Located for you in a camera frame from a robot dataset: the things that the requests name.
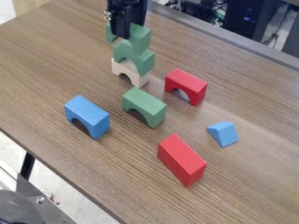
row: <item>metal frame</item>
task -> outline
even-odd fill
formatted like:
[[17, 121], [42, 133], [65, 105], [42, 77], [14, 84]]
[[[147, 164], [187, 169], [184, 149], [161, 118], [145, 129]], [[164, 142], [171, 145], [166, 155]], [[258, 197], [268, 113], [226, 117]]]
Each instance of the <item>metal frame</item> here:
[[30, 153], [26, 152], [24, 162], [20, 172], [20, 175], [23, 178], [29, 180], [34, 166], [34, 162], [35, 162], [35, 158]]

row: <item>triangular prism block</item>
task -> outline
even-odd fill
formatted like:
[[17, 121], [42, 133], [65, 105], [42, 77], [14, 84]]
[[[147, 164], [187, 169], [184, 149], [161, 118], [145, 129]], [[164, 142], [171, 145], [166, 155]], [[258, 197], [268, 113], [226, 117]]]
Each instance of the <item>triangular prism block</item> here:
[[222, 148], [239, 141], [233, 122], [219, 122], [208, 127], [207, 130]]

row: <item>toy block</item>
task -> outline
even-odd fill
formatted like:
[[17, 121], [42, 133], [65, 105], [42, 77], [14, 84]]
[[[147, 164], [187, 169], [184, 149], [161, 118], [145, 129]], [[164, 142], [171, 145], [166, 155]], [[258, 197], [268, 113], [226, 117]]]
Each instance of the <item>toy block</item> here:
[[182, 70], [175, 69], [166, 76], [165, 91], [181, 89], [188, 96], [192, 106], [198, 105], [205, 98], [207, 83]]
[[145, 75], [154, 68], [156, 55], [151, 50], [146, 50], [142, 54], [136, 55], [132, 52], [131, 46], [126, 40], [115, 45], [114, 49], [115, 62], [121, 63], [124, 59], [133, 61], [140, 75]]
[[101, 137], [110, 128], [110, 114], [82, 95], [77, 95], [67, 102], [65, 110], [67, 120], [71, 123], [75, 120], [83, 123], [94, 139]]
[[222, 148], [239, 141], [233, 122], [219, 122], [208, 127], [207, 130]]
[[[150, 38], [151, 38], [151, 29], [144, 27], [139, 24], [131, 23], [130, 26], [130, 37], [128, 38], [128, 42], [132, 47], [132, 51], [134, 54], [142, 54], [147, 49], [150, 48]], [[113, 43], [118, 39], [111, 32], [110, 24], [106, 24], [106, 41], [108, 43]]]
[[141, 88], [147, 82], [149, 82], [151, 76], [150, 72], [145, 75], [140, 75], [137, 72], [134, 63], [127, 59], [122, 60], [121, 63], [117, 63], [114, 59], [112, 59], [112, 73], [116, 74], [117, 76], [126, 74], [131, 80], [132, 85], [138, 88]]
[[165, 118], [167, 105], [138, 87], [133, 87], [122, 96], [122, 108], [126, 112], [137, 110], [147, 124], [155, 128]]
[[105, 26], [105, 40], [106, 42], [112, 44], [114, 43], [118, 37], [111, 32], [110, 23], [107, 23]]
[[207, 166], [206, 161], [177, 134], [160, 142], [157, 156], [186, 187], [200, 179]]

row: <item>red block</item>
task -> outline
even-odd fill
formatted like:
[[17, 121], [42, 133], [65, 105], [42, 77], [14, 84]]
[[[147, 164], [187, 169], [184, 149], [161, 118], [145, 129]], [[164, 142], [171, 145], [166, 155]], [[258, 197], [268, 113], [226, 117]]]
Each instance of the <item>red block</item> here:
[[190, 104], [196, 106], [205, 98], [207, 83], [176, 68], [165, 79], [165, 91], [171, 92], [174, 88], [182, 89], [186, 92], [189, 96]]
[[157, 156], [186, 187], [203, 176], [207, 165], [177, 134], [160, 142]]

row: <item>black cable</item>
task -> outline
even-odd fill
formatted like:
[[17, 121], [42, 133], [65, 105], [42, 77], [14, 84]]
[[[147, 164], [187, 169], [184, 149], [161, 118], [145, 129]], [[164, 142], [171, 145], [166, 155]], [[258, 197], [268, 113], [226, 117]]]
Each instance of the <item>black cable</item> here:
[[9, 222], [7, 220], [0, 218], [0, 224], [26, 224], [26, 223], [24, 223], [24, 222]]
[[275, 47], [276, 47], [276, 44], [277, 44], [277, 40], [278, 40], [278, 38], [279, 38], [279, 35], [277, 34], [277, 36], [275, 37], [275, 44], [274, 44], [273, 48], [275, 48]]

